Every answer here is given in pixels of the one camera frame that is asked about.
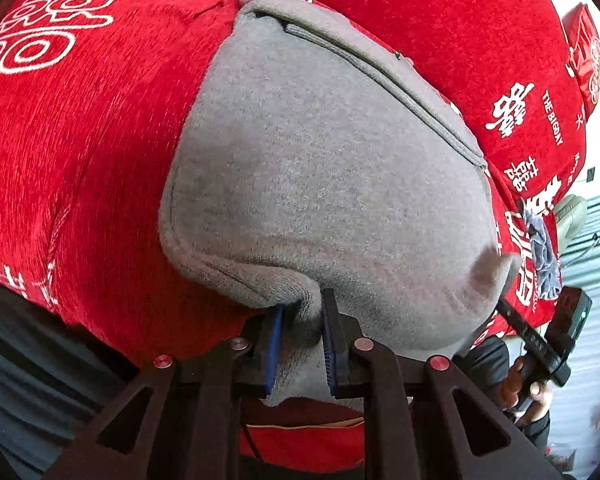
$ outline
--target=hand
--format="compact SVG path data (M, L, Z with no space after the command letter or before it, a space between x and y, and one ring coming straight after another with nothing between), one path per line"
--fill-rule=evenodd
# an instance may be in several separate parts
M519 357L513 363L513 366L509 369L509 375L500 384L498 390L498 399L500 401L500 407L503 410L507 408L513 408L518 403L518 394L522 389L522 377L520 376L520 370L524 358ZM526 410L525 414L520 417L517 421L518 426L526 426L536 420L543 418L549 411L552 400L554 400L554 393L547 384L533 383L529 388L533 403Z

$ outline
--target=dark clothing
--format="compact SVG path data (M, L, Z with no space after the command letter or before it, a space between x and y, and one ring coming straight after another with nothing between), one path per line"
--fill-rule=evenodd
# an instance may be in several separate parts
M498 387L509 373L509 349L502 339L496 336L485 339L465 357L456 356L453 361L491 402L498 404ZM543 454L549 438L550 422L547 413L540 420L520 428Z
M22 480L38 480L136 372L0 286L0 450Z

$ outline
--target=gray cloth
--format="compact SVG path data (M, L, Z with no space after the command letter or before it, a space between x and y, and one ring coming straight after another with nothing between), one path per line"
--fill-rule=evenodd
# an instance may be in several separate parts
M562 254L587 221L587 201L581 196L567 195L555 205L554 216L558 252Z
M423 358L491 314L520 260L498 256L474 136L410 63L301 0L241 3L184 126L160 238L188 278L287 306L271 404L333 400L321 287Z
M531 240L531 255L538 276L538 296L543 300L555 300L562 290L562 284L558 259L555 257L549 231L544 219L526 207L522 219Z

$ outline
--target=corrugated metal wall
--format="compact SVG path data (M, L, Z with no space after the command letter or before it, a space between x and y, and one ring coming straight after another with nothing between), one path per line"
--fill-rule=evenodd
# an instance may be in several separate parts
M600 197L589 200L587 223L561 257L576 258L600 237ZM579 286L593 300L591 314L570 357L567 385L555 389L549 443L577 449L574 476L585 479L600 461L600 240L584 257L563 270L566 285Z

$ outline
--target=black metal frame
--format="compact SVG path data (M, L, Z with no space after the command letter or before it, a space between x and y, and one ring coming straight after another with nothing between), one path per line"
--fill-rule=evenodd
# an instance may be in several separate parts
M559 473L455 365L396 356L323 293L337 398L365 399L368 480L551 480ZM78 435L44 480L237 480L240 400L271 386L278 310L183 363L161 356ZM408 397L414 397L410 404Z

